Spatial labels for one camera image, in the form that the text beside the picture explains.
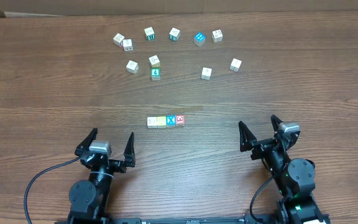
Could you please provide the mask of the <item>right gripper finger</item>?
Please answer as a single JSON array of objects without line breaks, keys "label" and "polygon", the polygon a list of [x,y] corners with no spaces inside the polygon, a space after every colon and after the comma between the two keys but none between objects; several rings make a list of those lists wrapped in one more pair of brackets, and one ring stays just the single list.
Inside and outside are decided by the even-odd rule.
[{"label": "right gripper finger", "polygon": [[254,143],[257,142],[257,138],[253,135],[252,131],[247,127],[243,121],[239,121],[240,132],[240,151],[251,151],[254,148]]},{"label": "right gripper finger", "polygon": [[283,121],[280,120],[277,116],[275,116],[274,114],[271,115],[270,117],[271,119],[271,122],[272,122],[272,126],[273,126],[273,130],[276,132],[276,133],[282,133],[282,123]]}]

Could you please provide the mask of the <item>yellow top wooden block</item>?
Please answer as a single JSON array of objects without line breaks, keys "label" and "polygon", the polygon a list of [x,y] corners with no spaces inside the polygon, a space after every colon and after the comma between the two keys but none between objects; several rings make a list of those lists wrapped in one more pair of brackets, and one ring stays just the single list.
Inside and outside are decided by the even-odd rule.
[{"label": "yellow top wooden block", "polygon": [[167,117],[166,116],[158,116],[157,117],[157,127],[158,128],[166,128],[167,127]]}]

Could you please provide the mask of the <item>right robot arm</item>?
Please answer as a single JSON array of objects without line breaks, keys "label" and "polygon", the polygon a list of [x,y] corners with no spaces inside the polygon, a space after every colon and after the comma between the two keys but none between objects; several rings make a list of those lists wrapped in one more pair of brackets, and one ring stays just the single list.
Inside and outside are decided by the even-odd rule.
[{"label": "right robot arm", "polygon": [[[330,224],[328,214],[321,213],[313,196],[315,164],[308,159],[290,159],[287,151],[300,135],[298,123],[284,123],[274,114],[270,117],[274,135],[258,140],[243,122],[239,122],[240,151],[251,151],[251,159],[261,160],[271,177],[256,191],[244,215],[245,223]],[[271,181],[277,185],[282,199],[277,201],[273,214],[256,215],[253,204],[259,193]]]}]

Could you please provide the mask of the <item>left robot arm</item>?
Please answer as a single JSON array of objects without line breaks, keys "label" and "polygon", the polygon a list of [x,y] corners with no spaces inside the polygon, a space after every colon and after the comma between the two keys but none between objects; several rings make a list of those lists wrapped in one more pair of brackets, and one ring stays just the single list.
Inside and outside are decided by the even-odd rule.
[{"label": "left robot arm", "polygon": [[75,149],[75,155],[90,173],[88,179],[77,181],[69,191],[68,223],[113,223],[106,207],[114,174],[135,167],[134,133],[129,136],[123,160],[110,158],[110,143],[98,141],[97,133],[96,128],[92,129]]}]

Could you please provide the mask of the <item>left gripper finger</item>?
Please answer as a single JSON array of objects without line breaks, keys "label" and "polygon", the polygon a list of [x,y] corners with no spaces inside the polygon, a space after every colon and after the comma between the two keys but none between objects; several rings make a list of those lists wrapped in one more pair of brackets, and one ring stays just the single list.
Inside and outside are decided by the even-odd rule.
[{"label": "left gripper finger", "polygon": [[98,129],[93,128],[89,133],[89,135],[84,140],[82,140],[82,142],[79,145],[77,145],[75,149],[75,155],[81,156],[82,153],[88,151],[91,143],[96,139],[97,134],[98,134]]},{"label": "left gripper finger", "polygon": [[124,164],[126,167],[135,167],[134,132],[131,132],[124,150]]}]

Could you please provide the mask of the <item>green L wooden block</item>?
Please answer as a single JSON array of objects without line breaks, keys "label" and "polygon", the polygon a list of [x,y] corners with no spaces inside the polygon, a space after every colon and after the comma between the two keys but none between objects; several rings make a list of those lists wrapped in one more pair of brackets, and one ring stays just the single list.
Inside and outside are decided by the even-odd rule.
[{"label": "green L wooden block", "polygon": [[149,116],[147,118],[147,127],[148,128],[157,128],[157,117],[156,116]]}]

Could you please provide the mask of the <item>green top wooden block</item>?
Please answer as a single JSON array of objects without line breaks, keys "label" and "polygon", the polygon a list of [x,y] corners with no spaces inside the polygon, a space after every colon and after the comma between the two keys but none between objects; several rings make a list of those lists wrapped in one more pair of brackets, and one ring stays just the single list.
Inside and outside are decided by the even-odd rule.
[{"label": "green top wooden block", "polygon": [[150,76],[153,81],[160,80],[161,79],[160,69],[152,68],[150,72]]}]

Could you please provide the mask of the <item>blue X wooden block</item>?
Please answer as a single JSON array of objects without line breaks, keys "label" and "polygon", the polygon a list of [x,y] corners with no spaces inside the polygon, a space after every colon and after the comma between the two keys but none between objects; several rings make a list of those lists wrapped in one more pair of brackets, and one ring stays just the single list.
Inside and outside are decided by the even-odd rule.
[{"label": "blue X wooden block", "polygon": [[168,128],[174,128],[176,126],[176,116],[175,115],[166,116],[166,123]]}]

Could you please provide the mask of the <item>red top wooden block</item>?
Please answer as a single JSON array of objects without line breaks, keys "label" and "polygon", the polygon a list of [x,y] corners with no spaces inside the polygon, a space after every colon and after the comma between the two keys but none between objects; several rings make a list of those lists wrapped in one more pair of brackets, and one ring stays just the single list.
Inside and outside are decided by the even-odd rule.
[{"label": "red top wooden block", "polygon": [[185,115],[177,114],[175,116],[175,126],[176,127],[182,127],[184,125],[185,125]]}]

